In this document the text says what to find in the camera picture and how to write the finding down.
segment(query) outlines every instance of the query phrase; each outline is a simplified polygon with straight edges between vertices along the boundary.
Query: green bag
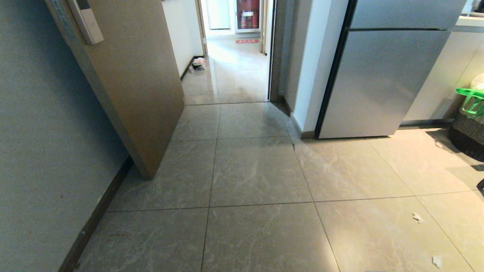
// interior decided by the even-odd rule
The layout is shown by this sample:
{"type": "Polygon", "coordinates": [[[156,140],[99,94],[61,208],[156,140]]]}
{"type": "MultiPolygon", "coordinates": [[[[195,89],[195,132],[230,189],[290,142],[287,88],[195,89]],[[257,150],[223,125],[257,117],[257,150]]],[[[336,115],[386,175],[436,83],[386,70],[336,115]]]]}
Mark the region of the green bag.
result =
{"type": "Polygon", "coordinates": [[[473,89],[458,88],[455,90],[458,94],[465,95],[466,99],[462,104],[462,111],[465,112],[469,118],[484,116],[484,91],[473,89]],[[470,106],[466,109],[469,101],[473,99],[470,106]]]}

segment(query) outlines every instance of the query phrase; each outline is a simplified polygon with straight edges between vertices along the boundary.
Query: gray wall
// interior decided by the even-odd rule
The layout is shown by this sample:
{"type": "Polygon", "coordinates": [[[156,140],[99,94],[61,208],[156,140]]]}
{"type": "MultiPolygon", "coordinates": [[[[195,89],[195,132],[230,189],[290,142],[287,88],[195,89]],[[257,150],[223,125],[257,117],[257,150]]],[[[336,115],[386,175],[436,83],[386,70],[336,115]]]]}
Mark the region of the gray wall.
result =
{"type": "Polygon", "coordinates": [[[0,271],[56,271],[128,154],[44,1],[0,41],[0,271]]]}

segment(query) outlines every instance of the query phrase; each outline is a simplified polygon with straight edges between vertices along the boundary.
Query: white cabinet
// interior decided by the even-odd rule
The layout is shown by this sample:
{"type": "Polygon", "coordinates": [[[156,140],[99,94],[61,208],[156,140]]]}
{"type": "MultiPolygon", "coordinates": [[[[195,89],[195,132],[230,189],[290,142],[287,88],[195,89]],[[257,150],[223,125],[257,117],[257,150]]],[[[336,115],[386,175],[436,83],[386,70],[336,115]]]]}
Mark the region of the white cabinet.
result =
{"type": "Polygon", "coordinates": [[[484,73],[484,33],[452,32],[402,124],[454,117],[462,99],[455,89],[469,88],[484,73]]]}

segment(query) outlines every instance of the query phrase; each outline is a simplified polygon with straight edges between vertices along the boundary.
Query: basket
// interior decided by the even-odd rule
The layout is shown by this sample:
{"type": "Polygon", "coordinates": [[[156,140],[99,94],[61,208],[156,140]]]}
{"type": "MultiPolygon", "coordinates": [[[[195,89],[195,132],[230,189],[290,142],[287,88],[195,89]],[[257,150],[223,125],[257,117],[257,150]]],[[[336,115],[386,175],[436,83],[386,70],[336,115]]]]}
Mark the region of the basket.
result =
{"type": "Polygon", "coordinates": [[[449,130],[449,139],[454,146],[480,162],[484,162],[484,116],[480,113],[470,114],[469,109],[476,112],[474,108],[480,108],[483,104],[479,98],[468,97],[449,130]]]}

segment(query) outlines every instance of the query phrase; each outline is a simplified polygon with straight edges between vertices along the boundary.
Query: floor tile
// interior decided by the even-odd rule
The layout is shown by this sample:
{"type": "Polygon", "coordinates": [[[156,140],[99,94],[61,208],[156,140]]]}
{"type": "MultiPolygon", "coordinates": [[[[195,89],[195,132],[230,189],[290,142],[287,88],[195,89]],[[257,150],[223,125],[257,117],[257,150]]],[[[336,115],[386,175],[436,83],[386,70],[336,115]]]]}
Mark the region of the floor tile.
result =
{"type": "Polygon", "coordinates": [[[222,105],[218,138],[287,136],[288,118],[272,103],[222,105]]]}
{"type": "Polygon", "coordinates": [[[315,201],[411,196],[367,140],[296,140],[315,201]]]}
{"type": "Polygon", "coordinates": [[[79,272],[200,271],[207,209],[109,212],[79,272]]]}
{"type": "Polygon", "coordinates": [[[133,167],[110,211],[208,207],[215,140],[171,142],[152,181],[133,167]]]}
{"type": "Polygon", "coordinates": [[[317,208],[341,272],[472,272],[414,196],[320,202],[317,208]],[[443,257],[442,268],[432,264],[433,255],[443,257]]]}
{"type": "Polygon", "coordinates": [[[400,130],[370,143],[416,195],[475,190],[483,173],[457,156],[450,142],[432,137],[433,131],[400,130]]]}
{"type": "Polygon", "coordinates": [[[288,137],[218,140],[211,206],[312,201],[288,137]]]}
{"type": "Polygon", "coordinates": [[[474,271],[484,271],[484,198],[478,191],[419,196],[474,271]]]}
{"type": "Polygon", "coordinates": [[[338,267],[313,203],[210,208],[203,272],[338,267]]]}
{"type": "Polygon", "coordinates": [[[183,78],[186,105],[267,101],[269,62],[259,44],[208,39],[207,47],[206,69],[183,78]]]}
{"type": "Polygon", "coordinates": [[[220,105],[186,106],[172,141],[217,139],[220,105]]]}

